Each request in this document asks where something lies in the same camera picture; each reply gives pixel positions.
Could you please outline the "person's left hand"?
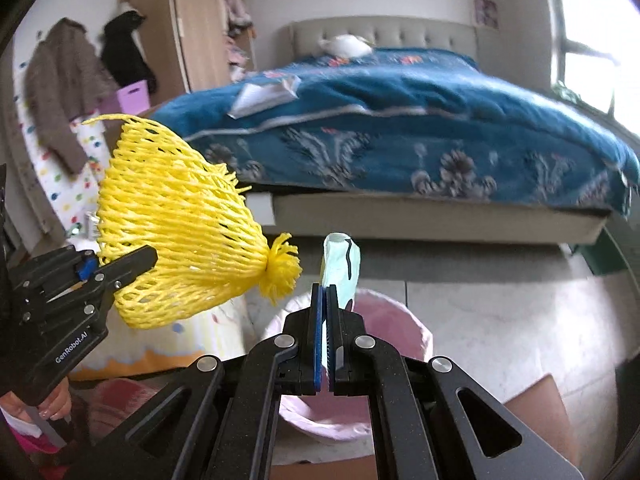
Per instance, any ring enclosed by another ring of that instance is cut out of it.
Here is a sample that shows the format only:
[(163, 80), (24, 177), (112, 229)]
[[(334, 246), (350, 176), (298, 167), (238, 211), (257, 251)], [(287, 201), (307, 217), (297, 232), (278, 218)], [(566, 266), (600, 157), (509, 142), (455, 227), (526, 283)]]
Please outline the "person's left hand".
[[(1, 408), (6, 414), (23, 422), (32, 422), (32, 418), (26, 411), (28, 405), (19, 399), (13, 392), (8, 392), (1, 397)], [(70, 396), (70, 382), (64, 378), (49, 394), (46, 400), (37, 406), (39, 416), (44, 420), (59, 420), (67, 417), (72, 410), (72, 397)]]

